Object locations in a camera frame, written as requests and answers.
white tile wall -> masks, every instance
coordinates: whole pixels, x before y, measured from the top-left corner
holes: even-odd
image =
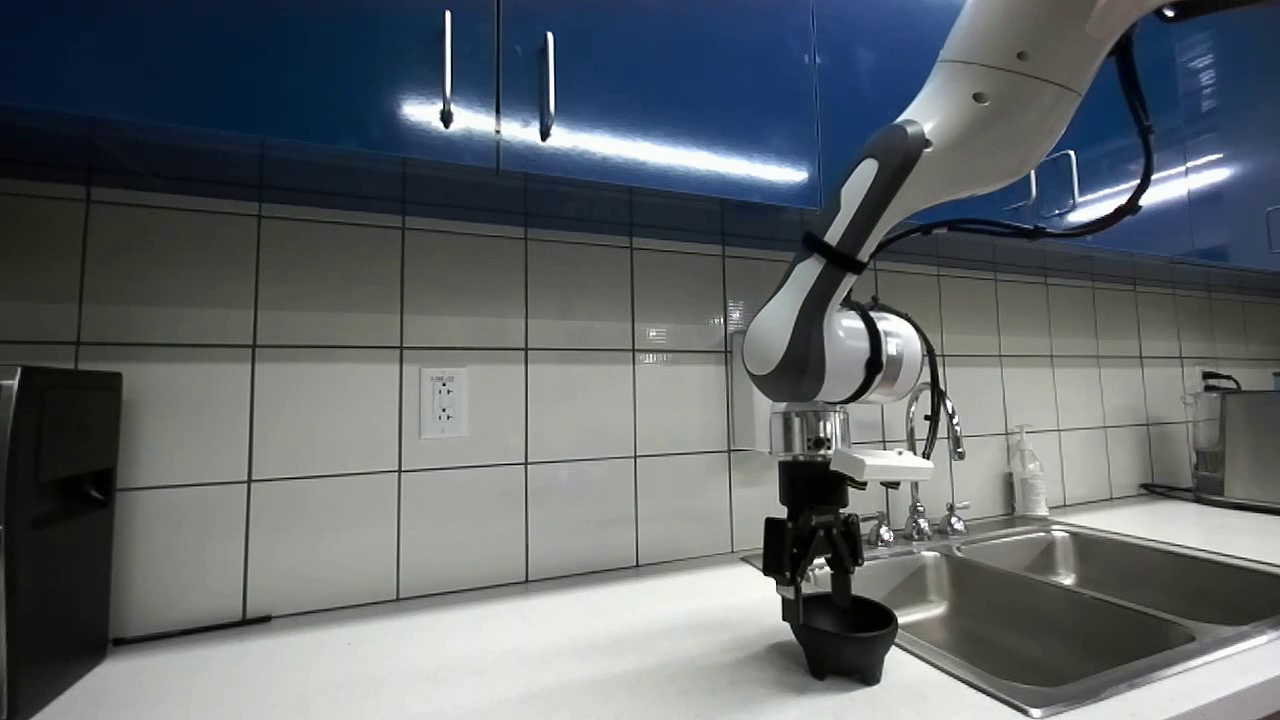
[[[530,457],[632,457],[632,354],[629,350],[532,350],[530,354]]]
[[[260,345],[401,345],[401,231],[264,218]]]
[[[632,569],[635,463],[532,463],[530,468],[530,577]]]
[[[398,597],[398,477],[254,489],[250,611],[312,611]]]
[[[78,341],[84,202],[0,196],[0,341]]]
[[[255,218],[95,202],[84,341],[250,345]]]
[[[940,303],[950,354],[993,354],[999,349],[997,274],[953,273],[940,279]]]
[[[244,483],[120,497],[112,637],[233,622],[239,604]]]
[[[401,597],[523,578],[523,463],[408,470]]]
[[[401,350],[255,354],[254,477],[398,468]]]
[[[250,478],[250,349],[90,349],[126,372],[120,489]]]
[[[953,399],[962,406],[962,432],[988,434],[1012,428],[1005,420],[1005,377],[993,361],[953,361],[946,362]]]
[[[1097,314],[1097,350],[1100,354],[1140,354],[1135,293],[1134,289],[1097,282],[1094,314]]]
[[[0,345],[0,366],[16,362],[78,366],[78,345]]]
[[[423,425],[423,372],[447,366],[467,379],[458,434]],[[523,463],[523,350],[408,350],[401,406],[403,468]]]
[[[629,245],[530,245],[530,349],[632,349]]]
[[[946,349],[946,303],[940,303],[940,273],[938,269],[898,269],[880,273],[880,299],[910,311],[938,349]]]
[[[726,349],[726,261],[635,253],[635,349]]]
[[[764,449],[774,404],[726,341],[789,256],[112,188],[4,185],[0,206],[0,362],[128,372],[128,637],[754,552],[779,511],[776,463],[729,452]],[[1276,299],[918,265],[875,293],[962,399],[969,460],[940,445],[927,511],[953,489],[1009,511],[1018,425],[1057,498],[1181,478],[1196,372],[1267,384],[1280,361]],[[421,362],[467,372],[464,434],[421,434]],[[899,404],[849,420],[903,434]]]
[[[1047,354],[1047,293],[1045,279],[999,279],[999,350]]]
[[[764,515],[779,515],[776,463],[764,452],[734,452],[734,552],[762,555]]]
[[[1106,425],[1106,377],[1097,361],[1057,361],[1057,425],[1062,428],[1100,428]]]
[[[1154,432],[1108,428],[1114,497],[1135,497],[1154,477]]]
[[[523,349],[523,245],[408,231],[403,345]]]
[[[1064,354],[1097,354],[1097,314],[1094,314],[1094,282],[1047,282],[1047,350]]]
[[[1005,361],[1005,410],[1009,428],[1047,432],[1057,428],[1057,386],[1047,354]]]
[[[1108,432],[1064,432],[1064,490],[1070,504],[1114,497]]]
[[[726,452],[726,354],[635,354],[635,449]]]
[[[734,547],[729,457],[641,460],[641,562]]]

stainless steel sink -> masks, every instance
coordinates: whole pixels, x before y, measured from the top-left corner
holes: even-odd
[[[899,648],[1045,715],[1196,669],[1280,629],[1280,577],[1040,523],[868,560],[851,591]]]
[[[1196,622],[1255,622],[1280,616],[1280,577],[1272,572],[1114,534],[1045,529],[1032,534],[969,544],[963,555]]]

soap dispenser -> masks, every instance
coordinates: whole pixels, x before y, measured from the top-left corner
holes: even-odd
[[[1018,515],[1047,515],[1045,463],[1027,445],[1027,428],[1018,428],[1009,460],[1012,460],[1012,468],[1009,468],[1009,477],[1012,477],[1012,511]]]

white countertop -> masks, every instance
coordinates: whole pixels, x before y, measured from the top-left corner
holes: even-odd
[[[1201,504],[1072,523],[1280,562],[1280,515]],[[1072,715],[1175,715],[1280,675],[1280,640]],[[736,560],[593,577],[120,648],[41,720],[1018,715],[888,651],[884,683],[809,678],[774,578]]]

grout line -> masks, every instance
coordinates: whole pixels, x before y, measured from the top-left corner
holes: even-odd
[[[408,202],[408,168],[401,165],[401,377],[398,377],[398,599],[403,597],[403,395],[408,395],[408,229],[403,229],[403,202]]]
[[[530,457],[532,457],[532,350],[530,350],[530,326],[532,326],[532,248],[530,248],[530,185],[520,185],[520,217],[523,217],[523,229],[520,229],[520,279],[523,279],[523,349],[520,349],[520,361],[523,361],[523,583],[532,577],[532,470],[530,470]]]
[[[260,384],[260,303],[264,303],[264,153],[255,154],[255,217],[254,217],[254,349],[250,349],[250,489],[244,489],[244,562],[239,562],[239,620],[250,620],[250,599],[254,599],[254,498],[255,498],[255,384]]]
[[[717,236],[721,236],[721,354],[726,354],[726,384],[721,384],[721,393],[726,393],[726,477],[729,477],[729,547],[734,552],[742,552],[736,547],[736,483],[734,483],[734,434],[736,434],[736,428],[734,428],[734,399],[736,399],[736,366],[734,366],[734,335],[729,335],[729,231],[726,231],[726,202],[717,202]]]
[[[635,345],[635,331],[641,331],[641,265],[635,265],[635,191],[629,191],[629,341],[632,341],[632,531],[635,531],[635,569],[644,562],[644,531],[641,531],[641,345]]]
[[[84,188],[84,218],[79,218],[79,279],[78,279],[78,349],[72,349],[72,366],[84,366],[84,314],[90,314],[90,236],[93,236],[93,180]]]
[[[149,497],[149,490],[196,490],[196,489],[250,489],[254,478],[188,478],[188,483],[120,483],[120,497]]]

